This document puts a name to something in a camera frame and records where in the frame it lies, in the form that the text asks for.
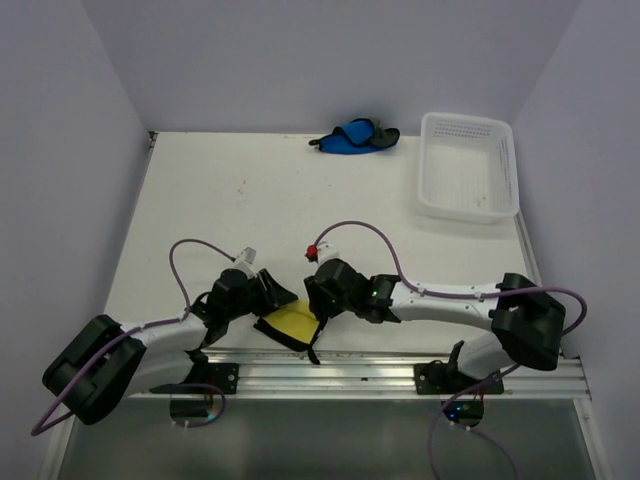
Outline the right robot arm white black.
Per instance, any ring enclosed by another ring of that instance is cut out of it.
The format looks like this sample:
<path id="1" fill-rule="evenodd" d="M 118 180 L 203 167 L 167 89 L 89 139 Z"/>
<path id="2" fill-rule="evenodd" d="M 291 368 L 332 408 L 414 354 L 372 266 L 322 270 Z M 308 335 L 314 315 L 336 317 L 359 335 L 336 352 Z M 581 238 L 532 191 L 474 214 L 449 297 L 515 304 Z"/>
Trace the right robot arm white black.
<path id="1" fill-rule="evenodd" d="M 365 277 L 347 262 L 331 259 L 304 285 L 321 324 L 351 312 L 372 324 L 439 321 L 482 330 L 474 340 L 457 342 L 446 362 L 427 366 L 429 383 L 442 390 L 468 392 L 512 365 L 553 371 L 558 364 L 566 309 L 520 274 L 507 273 L 496 284 L 427 294 L 424 286 L 410 288 L 398 275 Z"/>

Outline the yellow towel black trim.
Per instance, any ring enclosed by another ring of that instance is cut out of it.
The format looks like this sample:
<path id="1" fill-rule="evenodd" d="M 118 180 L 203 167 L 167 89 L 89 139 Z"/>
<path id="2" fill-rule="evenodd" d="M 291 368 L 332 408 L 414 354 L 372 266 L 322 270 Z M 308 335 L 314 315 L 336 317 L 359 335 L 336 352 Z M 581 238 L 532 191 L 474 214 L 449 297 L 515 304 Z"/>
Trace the yellow towel black trim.
<path id="1" fill-rule="evenodd" d="M 287 349 L 307 355 L 313 365 L 320 361 L 314 352 L 323 324 L 309 308 L 307 300 L 297 300 L 259 318 L 253 327 Z"/>

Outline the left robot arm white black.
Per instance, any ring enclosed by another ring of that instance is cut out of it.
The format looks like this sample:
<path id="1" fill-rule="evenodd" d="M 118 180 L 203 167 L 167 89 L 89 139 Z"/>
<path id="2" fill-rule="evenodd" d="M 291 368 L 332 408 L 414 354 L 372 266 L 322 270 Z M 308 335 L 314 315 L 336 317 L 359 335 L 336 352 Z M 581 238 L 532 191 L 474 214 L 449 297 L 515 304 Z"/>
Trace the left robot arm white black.
<path id="1" fill-rule="evenodd" d="M 248 275 L 229 268 L 194 300 L 184 319 L 128 326 L 106 314 L 94 317 L 48 366 L 42 383 L 86 425 L 145 391 L 214 394 L 221 385 L 205 348 L 227 333 L 231 321 L 246 315 L 262 319 L 297 299 L 265 269 Z"/>

